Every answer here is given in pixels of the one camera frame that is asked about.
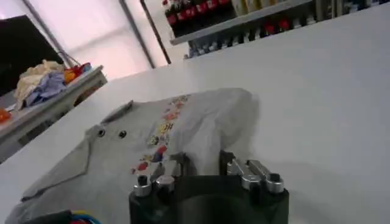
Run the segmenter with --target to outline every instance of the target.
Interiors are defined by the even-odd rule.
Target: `red bottle cap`
[[[279,27],[284,29],[284,30],[290,29],[289,24],[288,24],[287,20],[285,20],[285,19],[282,19],[279,21]]]
[[[274,32],[275,32],[275,27],[273,25],[266,25],[265,29],[266,29],[268,34],[274,34]]]

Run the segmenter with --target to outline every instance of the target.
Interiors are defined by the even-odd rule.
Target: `red bottle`
[[[207,0],[194,0],[196,6],[196,22],[200,25],[199,27],[207,26],[208,21],[208,7]]]
[[[193,0],[183,0],[183,8],[186,16],[186,26],[189,32],[194,32],[198,26],[196,22],[196,6]]]
[[[173,8],[168,4],[168,0],[163,1],[163,7],[165,10],[165,17],[168,20],[168,23],[171,26],[173,32],[175,33],[177,25],[176,14],[172,11]]]
[[[236,13],[234,11],[231,0],[218,0],[218,14],[221,16],[221,19],[228,20],[235,17]]]
[[[186,34],[187,17],[181,0],[174,0],[174,11],[177,17],[177,36]]]
[[[221,16],[218,14],[218,0],[206,0],[208,9],[208,23],[207,26],[220,23]]]
[[[289,25],[287,19],[280,20],[278,25],[279,25],[279,30],[278,30],[279,33],[282,33],[284,31],[287,31],[290,29],[290,25]]]

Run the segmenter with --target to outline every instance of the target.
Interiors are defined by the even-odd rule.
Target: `bottle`
[[[236,16],[242,16],[248,13],[248,8],[245,0],[232,0],[232,5]]]
[[[185,11],[186,28],[189,32],[194,32],[199,28],[196,22],[196,7],[193,0],[183,0],[183,9]]]
[[[245,32],[245,34],[244,34],[244,43],[250,42],[249,36],[250,36],[250,32]]]
[[[235,17],[232,0],[218,0],[218,13],[225,20],[232,19]]]
[[[298,28],[302,27],[302,25],[300,24],[299,18],[294,19],[294,21],[292,23],[294,24],[294,29],[298,29]]]
[[[278,25],[279,25],[279,30],[278,30],[279,33],[282,33],[284,31],[287,31],[290,29],[290,25],[289,25],[287,19],[281,19],[279,21]]]
[[[196,22],[199,24],[199,27],[207,26],[208,22],[208,7],[207,0],[194,0],[196,7]]]
[[[260,4],[262,8],[268,7],[271,5],[271,2],[269,0],[260,0]]]
[[[246,0],[246,6],[248,7],[248,12],[254,12],[260,9],[259,0]]]
[[[216,24],[220,22],[221,18],[218,14],[218,0],[207,0],[208,9],[208,24]]]
[[[271,36],[275,33],[275,27],[271,24],[265,25],[264,29],[265,29],[265,34],[264,34],[265,37]]]
[[[255,40],[261,38],[261,28],[256,29],[255,31]]]
[[[178,36],[186,34],[186,16],[181,0],[174,0],[174,11],[177,17],[177,33]]]
[[[230,42],[229,39],[225,39],[224,42],[221,45],[221,49],[228,48],[229,47],[229,42]]]
[[[313,15],[309,15],[309,16],[307,17],[306,21],[307,21],[307,25],[312,25],[312,24],[314,24],[314,23],[317,22],[316,20],[314,20]]]
[[[236,46],[236,45],[239,45],[239,37],[238,36],[235,36],[233,38],[233,41],[232,41],[232,47]]]
[[[168,4],[168,0],[163,1],[163,7],[165,11],[165,17],[168,20],[169,25],[171,26],[174,34],[176,35],[176,25],[177,25],[177,18],[176,14],[172,12],[172,7]]]
[[[208,50],[209,50],[210,52],[217,51],[217,50],[218,50],[218,43],[217,43],[217,41],[214,41],[214,42],[210,45],[210,47],[208,47]]]

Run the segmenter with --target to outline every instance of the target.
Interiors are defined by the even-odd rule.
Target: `button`
[[[103,137],[105,135],[105,130],[100,130],[97,134],[99,137]]]
[[[119,137],[120,138],[124,138],[124,137],[126,137],[126,135],[127,135],[127,132],[126,131],[121,131],[121,132],[119,132]]]

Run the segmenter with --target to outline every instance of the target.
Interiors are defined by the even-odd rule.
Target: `orange object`
[[[72,71],[65,71],[64,76],[65,76],[65,84],[69,84],[77,77],[76,74]]]
[[[11,118],[11,114],[3,108],[0,108],[0,123]]]

